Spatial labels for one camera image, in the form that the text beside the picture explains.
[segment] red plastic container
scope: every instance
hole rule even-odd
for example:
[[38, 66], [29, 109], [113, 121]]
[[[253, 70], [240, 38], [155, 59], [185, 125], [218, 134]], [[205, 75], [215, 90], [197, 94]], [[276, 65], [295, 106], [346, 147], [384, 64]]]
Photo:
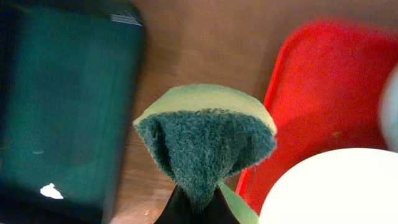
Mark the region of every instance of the red plastic container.
[[276, 181], [333, 149], [386, 149], [379, 98], [398, 63], [398, 35], [345, 21], [317, 21], [282, 46], [264, 106], [278, 128], [271, 157], [241, 174], [236, 193], [258, 214]]

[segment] brown wooden surface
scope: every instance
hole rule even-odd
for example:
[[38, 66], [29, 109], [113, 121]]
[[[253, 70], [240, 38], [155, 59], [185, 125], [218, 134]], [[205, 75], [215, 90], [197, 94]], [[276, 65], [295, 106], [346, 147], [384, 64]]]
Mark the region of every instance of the brown wooden surface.
[[[133, 118], [169, 88], [188, 83], [226, 85], [262, 101], [283, 40], [310, 19], [340, 16], [378, 26], [398, 24], [396, 0], [132, 2], [147, 35]], [[131, 130], [113, 223], [153, 223], [173, 188]]]

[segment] scrubber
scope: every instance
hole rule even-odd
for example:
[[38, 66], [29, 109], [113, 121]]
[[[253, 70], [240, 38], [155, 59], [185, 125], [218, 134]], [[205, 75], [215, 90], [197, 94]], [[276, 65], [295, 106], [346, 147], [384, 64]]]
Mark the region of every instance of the scrubber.
[[177, 184], [172, 198], [186, 196], [185, 208], [196, 221], [217, 195], [222, 197], [218, 184], [225, 177], [258, 164], [276, 145], [276, 127], [263, 105], [219, 85], [172, 88], [134, 127], [156, 164]]

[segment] light green sponge edge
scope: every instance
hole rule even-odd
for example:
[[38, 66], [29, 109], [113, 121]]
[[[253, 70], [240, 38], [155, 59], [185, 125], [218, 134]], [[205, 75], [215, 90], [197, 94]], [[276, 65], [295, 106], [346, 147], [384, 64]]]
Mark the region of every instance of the light green sponge edge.
[[233, 192], [227, 185], [220, 182], [219, 187], [224, 195], [229, 209], [241, 224], [258, 224], [259, 217], [244, 200]]
[[276, 126], [270, 114], [260, 101], [241, 91], [221, 85], [194, 84], [171, 88], [134, 121], [140, 121], [150, 115], [171, 111], [200, 111], [203, 109], [223, 109], [243, 113], [259, 118], [273, 134]]

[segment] white round object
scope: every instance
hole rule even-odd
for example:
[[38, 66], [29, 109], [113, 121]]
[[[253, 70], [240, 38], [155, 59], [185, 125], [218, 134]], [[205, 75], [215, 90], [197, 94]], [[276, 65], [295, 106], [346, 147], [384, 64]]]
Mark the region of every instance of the white round object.
[[398, 153], [339, 149], [302, 161], [273, 186], [260, 223], [398, 223]]
[[398, 152], [398, 67], [392, 71], [384, 87], [379, 120], [388, 148]]

